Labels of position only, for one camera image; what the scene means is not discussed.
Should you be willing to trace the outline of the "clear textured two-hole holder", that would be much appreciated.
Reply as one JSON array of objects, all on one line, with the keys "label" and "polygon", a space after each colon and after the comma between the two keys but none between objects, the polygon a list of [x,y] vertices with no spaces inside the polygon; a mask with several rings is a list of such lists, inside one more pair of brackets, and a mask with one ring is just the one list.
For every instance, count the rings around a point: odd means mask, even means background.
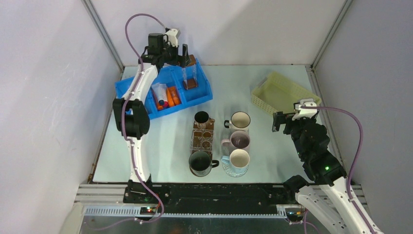
[{"label": "clear textured two-hole holder", "polygon": [[191,137],[190,154],[202,151],[213,158],[213,130],[193,129]]}]

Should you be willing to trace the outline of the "brown metallic cup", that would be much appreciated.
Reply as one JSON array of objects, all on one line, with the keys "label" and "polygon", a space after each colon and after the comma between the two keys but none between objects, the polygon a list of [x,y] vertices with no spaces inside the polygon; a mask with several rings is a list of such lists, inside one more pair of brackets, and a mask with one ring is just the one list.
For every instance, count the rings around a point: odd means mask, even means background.
[{"label": "brown metallic cup", "polygon": [[213,130],[215,119],[211,118],[205,111],[199,111],[194,116],[194,128],[201,130]]}]

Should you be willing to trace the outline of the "white toothpaste tube dark cap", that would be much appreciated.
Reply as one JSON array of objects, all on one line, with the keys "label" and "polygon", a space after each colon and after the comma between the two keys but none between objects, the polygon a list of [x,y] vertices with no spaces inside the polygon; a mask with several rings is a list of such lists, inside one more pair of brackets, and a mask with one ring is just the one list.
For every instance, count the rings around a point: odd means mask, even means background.
[{"label": "white toothpaste tube dark cap", "polygon": [[168,100],[167,100],[167,85],[163,83],[156,83],[151,86],[154,94],[158,95],[160,99],[164,100],[163,107],[168,107]]}]

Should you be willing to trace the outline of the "blue three-compartment bin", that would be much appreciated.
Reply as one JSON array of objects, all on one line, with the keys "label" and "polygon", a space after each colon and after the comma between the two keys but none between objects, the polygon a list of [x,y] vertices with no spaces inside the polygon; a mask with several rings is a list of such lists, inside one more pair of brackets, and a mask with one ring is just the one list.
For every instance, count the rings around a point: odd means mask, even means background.
[{"label": "blue three-compartment bin", "polygon": [[186,67],[165,66],[145,99],[150,119],[178,112],[213,99],[211,86],[199,62]]}]

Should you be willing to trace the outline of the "cream perforated basket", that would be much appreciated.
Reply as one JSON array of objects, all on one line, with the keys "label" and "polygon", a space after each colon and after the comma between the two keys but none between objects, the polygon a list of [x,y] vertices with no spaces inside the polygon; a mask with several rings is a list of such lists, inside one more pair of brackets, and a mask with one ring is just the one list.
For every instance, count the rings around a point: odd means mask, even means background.
[{"label": "cream perforated basket", "polygon": [[320,97],[278,72],[268,74],[251,91],[252,103],[270,115],[279,111],[291,113],[294,103],[306,98],[321,103]]}]

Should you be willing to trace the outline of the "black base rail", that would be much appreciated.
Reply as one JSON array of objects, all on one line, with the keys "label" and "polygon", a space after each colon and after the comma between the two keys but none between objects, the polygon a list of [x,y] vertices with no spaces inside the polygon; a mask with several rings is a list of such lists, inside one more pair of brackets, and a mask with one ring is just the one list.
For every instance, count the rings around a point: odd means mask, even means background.
[{"label": "black base rail", "polygon": [[150,183],[148,192],[129,181],[123,202],[154,204],[161,201],[167,214],[275,215],[279,205],[297,205],[295,194],[305,182],[281,183]]}]

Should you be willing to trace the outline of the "cream mug with black rim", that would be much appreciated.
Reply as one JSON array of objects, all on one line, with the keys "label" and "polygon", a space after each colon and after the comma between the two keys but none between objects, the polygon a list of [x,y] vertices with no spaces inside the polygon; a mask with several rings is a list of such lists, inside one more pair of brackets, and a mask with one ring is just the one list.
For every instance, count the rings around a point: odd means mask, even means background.
[{"label": "cream mug with black rim", "polygon": [[248,132],[251,118],[246,112],[235,112],[230,120],[224,121],[224,127],[232,131],[244,131]]}]

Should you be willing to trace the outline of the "light blue mug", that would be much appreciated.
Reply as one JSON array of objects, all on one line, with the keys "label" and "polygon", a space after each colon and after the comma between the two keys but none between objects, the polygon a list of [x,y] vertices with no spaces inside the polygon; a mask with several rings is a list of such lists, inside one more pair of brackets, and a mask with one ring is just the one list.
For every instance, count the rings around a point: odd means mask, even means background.
[{"label": "light blue mug", "polygon": [[250,163],[250,155],[247,151],[242,149],[234,150],[228,156],[222,156],[221,162],[225,164],[229,164],[232,169],[236,171],[240,171],[241,168],[249,166]]}]

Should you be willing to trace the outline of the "pink mug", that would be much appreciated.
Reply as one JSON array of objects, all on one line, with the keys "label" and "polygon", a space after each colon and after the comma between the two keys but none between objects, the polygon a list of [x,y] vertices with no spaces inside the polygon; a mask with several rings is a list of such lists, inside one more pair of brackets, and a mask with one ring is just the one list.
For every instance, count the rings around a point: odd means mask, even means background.
[{"label": "pink mug", "polygon": [[245,131],[235,131],[231,134],[229,139],[223,139],[221,145],[232,153],[234,150],[242,149],[247,152],[250,150],[250,136]]}]

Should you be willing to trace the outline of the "orange Beyou toothpaste tube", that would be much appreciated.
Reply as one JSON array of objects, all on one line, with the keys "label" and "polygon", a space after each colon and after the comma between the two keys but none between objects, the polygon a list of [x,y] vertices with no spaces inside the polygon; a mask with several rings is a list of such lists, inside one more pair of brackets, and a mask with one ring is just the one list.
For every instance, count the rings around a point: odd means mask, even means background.
[{"label": "orange Beyou toothpaste tube", "polygon": [[180,101],[180,98],[179,98],[176,87],[175,86],[170,87],[169,91],[171,93],[171,97],[172,97],[172,100],[173,100],[174,104],[175,105],[180,105],[181,101]]}]

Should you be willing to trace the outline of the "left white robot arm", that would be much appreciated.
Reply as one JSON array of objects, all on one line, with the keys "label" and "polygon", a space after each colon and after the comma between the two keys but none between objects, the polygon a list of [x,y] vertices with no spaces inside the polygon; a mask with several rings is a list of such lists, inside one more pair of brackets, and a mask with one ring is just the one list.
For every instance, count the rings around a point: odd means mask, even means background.
[{"label": "left white robot arm", "polygon": [[177,29],[149,34],[147,53],[138,57],[138,70],[130,87],[122,98],[113,100],[116,127],[131,153],[130,179],[134,182],[146,182],[150,178],[148,160],[142,150],[142,137],[150,128],[145,100],[152,83],[165,64],[185,68],[191,63],[188,46],[180,46],[178,37]]}]

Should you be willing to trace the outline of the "dark green mug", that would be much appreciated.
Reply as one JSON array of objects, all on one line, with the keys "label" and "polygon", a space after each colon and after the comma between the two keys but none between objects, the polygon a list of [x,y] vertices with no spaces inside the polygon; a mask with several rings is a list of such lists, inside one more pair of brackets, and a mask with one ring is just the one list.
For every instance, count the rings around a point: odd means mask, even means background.
[{"label": "dark green mug", "polygon": [[219,166],[218,160],[213,160],[207,152],[196,151],[189,157],[190,171],[197,177],[207,176],[213,168]]}]

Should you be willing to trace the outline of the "brown wooden oval tray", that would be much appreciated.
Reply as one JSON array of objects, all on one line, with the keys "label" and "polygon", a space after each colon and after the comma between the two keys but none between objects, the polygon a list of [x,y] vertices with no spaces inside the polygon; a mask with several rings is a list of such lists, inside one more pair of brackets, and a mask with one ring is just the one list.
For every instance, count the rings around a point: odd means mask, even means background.
[{"label": "brown wooden oval tray", "polygon": [[211,169],[219,165],[212,156],[214,122],[213,118],[202,124],[194,122],[188,163],[191,172],[197,177],[208,175]]}]

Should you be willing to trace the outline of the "clear textured oval tray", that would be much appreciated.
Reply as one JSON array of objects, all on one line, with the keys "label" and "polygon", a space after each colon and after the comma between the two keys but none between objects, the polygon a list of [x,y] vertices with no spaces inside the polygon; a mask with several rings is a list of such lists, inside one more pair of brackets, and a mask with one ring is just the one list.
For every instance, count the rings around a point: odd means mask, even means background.
[{"label": "clear textured oval tray", "polygon": [[224,172],[230,177],[244,176],[249,169],[249,166],[246,166],[244,168],[241,168],[240,171],[236,171],[235,169],[232,169],[229,164],[225,164],[225,163],[222,164],[222,167],[223,167]]}]

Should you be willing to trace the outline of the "clear holder with brown lid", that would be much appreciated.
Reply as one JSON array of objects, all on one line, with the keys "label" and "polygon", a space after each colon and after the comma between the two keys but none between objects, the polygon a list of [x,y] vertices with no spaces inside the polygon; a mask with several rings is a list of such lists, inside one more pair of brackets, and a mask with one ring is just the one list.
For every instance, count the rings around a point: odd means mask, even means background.
[{"label": "clear holder with brown lid", "polygon": [[198,87],[197,81],[197,60],[194,55],[189,55],[189,65],[182,68],[183,87],[185,90],[190,90]]}]

